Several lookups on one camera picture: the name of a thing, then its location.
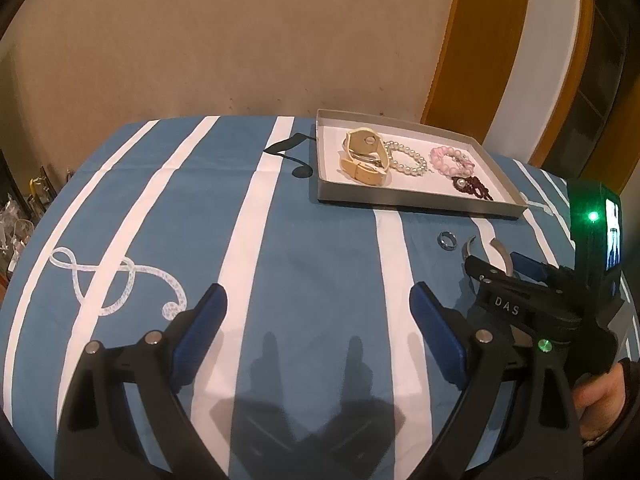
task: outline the blue tablecloth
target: blue tablecloth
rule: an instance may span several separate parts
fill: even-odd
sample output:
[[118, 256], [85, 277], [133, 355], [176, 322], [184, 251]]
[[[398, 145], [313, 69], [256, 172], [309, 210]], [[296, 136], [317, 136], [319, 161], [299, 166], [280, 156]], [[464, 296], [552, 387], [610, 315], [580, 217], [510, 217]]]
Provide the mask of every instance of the blue tablecloth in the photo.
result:
[[[408, 288], [425, 281], [445, 306], [489, 322], [471, 308], [460, 250], [443, 251], [438, 233], [460, 245], [475, 235], [473, 252], [490, 261], [495, 234], [511, 251], [573, 265], [559, 178], [496, 156], [539, 204], [516, 221], [321, 204], [316, 176], [292, 174], [300, 161], [316, 166], [313, 140], [290, 158], [264, 152], [295, 132], [314, 136], [314, 120], [129, 124], [54, 201], [0, 310], [3, 409], [50, 473], [57, 413], [84, 345], [163, 330], [220, 282], [227, 319], [180, 400], [229, 476], [405, 478], [459, 394], [417, 335]], [[638, 325], [627, 326], [621, 352], [637, 359]], [[509, 394], [474, 463], [492, 449]], [[146, 453], [166, 466], [135, 387], [127, 395]]]

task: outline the beige watch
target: beige watch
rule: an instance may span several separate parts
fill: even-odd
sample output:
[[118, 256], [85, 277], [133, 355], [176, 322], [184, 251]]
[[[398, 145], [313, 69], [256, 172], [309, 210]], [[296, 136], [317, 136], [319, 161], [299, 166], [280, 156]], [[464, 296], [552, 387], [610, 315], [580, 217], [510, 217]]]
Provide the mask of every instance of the beige watch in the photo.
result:
[[380, 134], [370, 128], [357, 128], [347, 133], [342, 146], [345, 156], [340, 159], [340, 166], [351, 178], [368, 186], [384, 182], [389, 156]]

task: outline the blue gripper pad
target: blue gripper pad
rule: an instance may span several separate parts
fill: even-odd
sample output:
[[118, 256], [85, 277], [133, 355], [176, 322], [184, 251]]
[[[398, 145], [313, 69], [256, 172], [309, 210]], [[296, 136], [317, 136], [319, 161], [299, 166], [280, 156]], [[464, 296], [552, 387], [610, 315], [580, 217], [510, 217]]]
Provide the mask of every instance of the blue gripper pad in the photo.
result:
[[544, 282], [548, 277], [543, 264], [524, 254], [511, 253], [511, 261], [513, 262], [513, 270], [529, 276], [532, 280]]
[[[425, 290], [420, 283], [416, 283], [409, 293], [409, 310], [447, 383], [463, 390], [468, 383], [466, 352], [441, 314], [441, 311], [445, 311], [444, 307], [430, 289]], [[466, 322], [459, 312], [452, 311], [452, 314], [457, 314]]]
[[174, 392], [191, 384], [226, 316], [226, 292], [211, 285], [193, 309], [193, 320], [174, 350], [170, 385]]

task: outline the green light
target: green light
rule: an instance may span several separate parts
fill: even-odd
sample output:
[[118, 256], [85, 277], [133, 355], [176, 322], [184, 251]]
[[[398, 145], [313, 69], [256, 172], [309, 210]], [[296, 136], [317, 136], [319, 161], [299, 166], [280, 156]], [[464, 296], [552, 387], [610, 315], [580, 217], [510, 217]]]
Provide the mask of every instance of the green light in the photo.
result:
[[553, 345], [549, 339], [541, 339], [538, 341], [538, 348], [540, 348], [545, 354], [551, 352], [553, 349]]

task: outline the display screen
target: display screen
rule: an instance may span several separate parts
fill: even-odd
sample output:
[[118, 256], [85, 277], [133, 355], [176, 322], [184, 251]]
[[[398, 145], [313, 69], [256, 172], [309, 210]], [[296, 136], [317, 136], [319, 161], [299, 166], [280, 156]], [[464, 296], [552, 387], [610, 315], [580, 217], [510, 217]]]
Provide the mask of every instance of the display screen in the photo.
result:
[[606, 201], [607, 209], [607, 270], [620, 263], [620, 216], [618, 204]]

